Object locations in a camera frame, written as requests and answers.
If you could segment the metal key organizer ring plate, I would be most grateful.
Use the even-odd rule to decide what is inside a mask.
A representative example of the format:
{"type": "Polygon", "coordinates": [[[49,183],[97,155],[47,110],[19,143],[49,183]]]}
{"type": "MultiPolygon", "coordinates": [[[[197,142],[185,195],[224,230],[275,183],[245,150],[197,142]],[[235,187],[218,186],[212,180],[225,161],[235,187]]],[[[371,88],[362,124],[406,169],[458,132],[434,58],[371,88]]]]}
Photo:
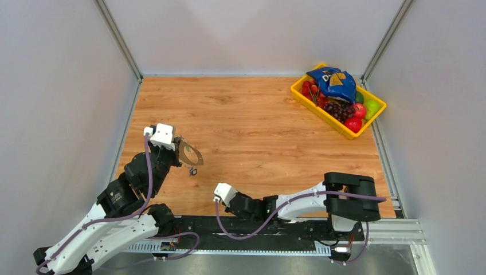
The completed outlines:
{"type": "Polygon", "coordinates": [[[202,153],[183,137],[179,144],[179,160],[188,167],[202,166],[205,163],[202,153]]]}

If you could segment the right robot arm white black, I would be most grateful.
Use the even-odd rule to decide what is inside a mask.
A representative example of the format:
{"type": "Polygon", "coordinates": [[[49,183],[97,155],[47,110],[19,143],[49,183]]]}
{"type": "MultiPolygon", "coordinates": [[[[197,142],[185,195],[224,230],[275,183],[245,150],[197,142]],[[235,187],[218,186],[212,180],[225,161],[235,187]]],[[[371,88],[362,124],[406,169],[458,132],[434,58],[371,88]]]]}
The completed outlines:
{"type": "Polygon", "coordinates": [[[364,175],[327,172],[317,185],[293,194],[253,199],[227,183],[217,184],[213,201],[225,212],[243,220],[291,221],[304,214],[325,211],[330,220],[327,231],[342,239],[358,222],[378,221],[379,204],[386,198],[377,196],[375,181],[364,175]]]}

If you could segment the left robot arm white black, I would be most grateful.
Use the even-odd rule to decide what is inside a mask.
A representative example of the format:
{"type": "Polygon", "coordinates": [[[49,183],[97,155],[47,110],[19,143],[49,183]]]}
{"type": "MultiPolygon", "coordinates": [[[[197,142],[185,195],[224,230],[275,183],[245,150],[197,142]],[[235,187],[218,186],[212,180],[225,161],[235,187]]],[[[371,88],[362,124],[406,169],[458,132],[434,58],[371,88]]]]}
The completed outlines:
{"type": "Polygon", "coordinates": [[[149,205],[171,167],[180,167],[175,127],[158,123],[144,128],[144,152],[125,165],[96,202],[61,241],[34,253],[36,273],[92,274],[110,258],[145,238],[169,237],[175,217],[165,204],[149,205]]]}

